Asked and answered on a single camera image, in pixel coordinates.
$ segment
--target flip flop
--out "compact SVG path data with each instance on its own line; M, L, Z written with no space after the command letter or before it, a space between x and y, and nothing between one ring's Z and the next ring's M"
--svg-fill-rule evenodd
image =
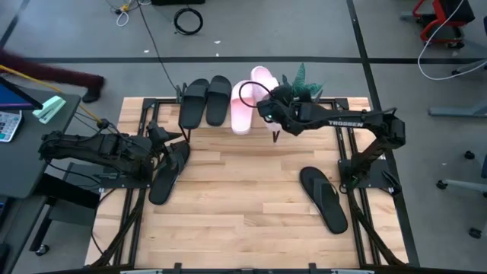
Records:
M263 66L257 66L253 68L252 72L250 73L250 79L264 85L264 87L266 87L269 91L272 91L274 88L279 86L277 79L274 78L274 76L272 76L272 73ZM261 100L269 98L269 92L267 92L259 85L254 84L253 98L256 102L260 102ZM281 125L279 125L278 123L266 123L266 127L268 130L273 132L277 132L282 129Z
M206 105L206 91L209 83L198 79L189 85L183 94L180 108L180 125L184 129L196 129L201 122Z
M239 90L242 84L249 80L240 81L231 91L230 112L231 112L231 130L238 135L244 135L250 132L252 126L253 108L246 106L239 97ZM251 84L246 84L242 88L242 99L250 106L255 106L253 99L253 89Z
M206 122L210 126L221 126L223 124L227 117L230 96L230 81L223 76L215 76L208 88L208 100L206 101Z
M172 149L172 161L177 162L176 167L173 165L164 165L161 167L155 177L149 193L149 201L155 205L163 205L170 197L170 194L176 184L177 178L183 172L184 167L189 159L191 151L189 144L185 141L173 143L170 145Z
M345 232L349 223L340 206L339 194L325 174L315 167L305 167L299 172L299 180L320 211L328 229L333 234Z

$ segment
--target desk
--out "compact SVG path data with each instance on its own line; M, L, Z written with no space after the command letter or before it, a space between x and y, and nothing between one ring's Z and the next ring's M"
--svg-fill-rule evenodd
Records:
M125 98L118 123L121 132L137 134L142 101ZM369 108L367 98L349 98L349 103L352 110ZM179 105L162 105L159 125L179 132L178 114ZM318 268L358 267L346 196L341 195L340 202L349 229L334 235L298 182L299 170L314 166L338 188L339 149L333 127L299 137L281 132L273 144L256 111L249 135L232 133L229 117L219 128L208 126L204 117L191 133L189 162L167 204L145 200L135 268L173 268L175 263L185 269L306 269L308 263ZM359 150L374 139L366 130L356 130L355 135ZM126 190L114 191L97 211L94 236L102 249L119 229L125 194ZM392 197L368 190L368 199L377 232L407 262ZM366 234L362 235L370 250ZM129 232L122 263L130 238ZM99 256L91 242L86 264ZM370 252L366 256L371 262Z
M0 144L0 155L3 157L0 164L0 173L2 173L0 195L21 198L13 201L7 218L0 227L0 239L10 247L4 273L13 270L47 201L45 195L31 195L43 179L46 169L46 163L39 159L37 152L42 142L41 136L53 130L64 132L80 101L77 95L31 89L23 89L23 91L39 102L58 95L66 100L66 104L46 125L39 122L32 115L32 111L24 111L24 124L15 139L11 143Z

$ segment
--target red chair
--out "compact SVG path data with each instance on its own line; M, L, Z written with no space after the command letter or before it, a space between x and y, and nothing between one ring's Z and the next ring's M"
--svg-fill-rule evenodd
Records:
M453 14L462 0L434 0L434 14L419 14L418 10L424 2L425 0L419 1L412 11L412 15L424 27L420 36L421 40L428 42L430 35ZM475 16L470 3L465 0L457 13L443 26L443 28L449 28L450 33L444 35L447 31L438 31L435 38L431 39L431 43L446 43L450 48L463 48L465 46L463 44L463 32L459 27L465 26L474 20Z

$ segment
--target chair wheel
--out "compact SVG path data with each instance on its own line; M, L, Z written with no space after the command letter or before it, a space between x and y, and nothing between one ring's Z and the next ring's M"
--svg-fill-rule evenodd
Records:
M476 228L471 228L469 229L469 235L475 239L480 239L482 237L482 232Z
M439 188L440 190L445 190L447 189L447 186L448 184L446 183L443 183L442 180L439 180L437 183L436 183L436 187Z
M469 159L469 160L475 159L475 154L473 154L473 152L471 151L466 151L463 156L465 156L465 159Z
M465 46L465 44L462 43L462 42L447 43L447 48L448 49L462 49L464 46Z
M49 246L47 244L41 244L39 249L36 251L37 256L42 256L49 252Z

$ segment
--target person's leg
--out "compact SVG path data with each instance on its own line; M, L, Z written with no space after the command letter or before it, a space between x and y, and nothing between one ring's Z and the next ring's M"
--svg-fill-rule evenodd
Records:
M38 80L85 87L88 89L88 92L83 96L83 102L85 103L98 100L101 88L105 82L105 79L99 75L73 72L62 68L53 68L47 65L28 62L20 56L5 52L3 49L0 49L0 65L4 65Z

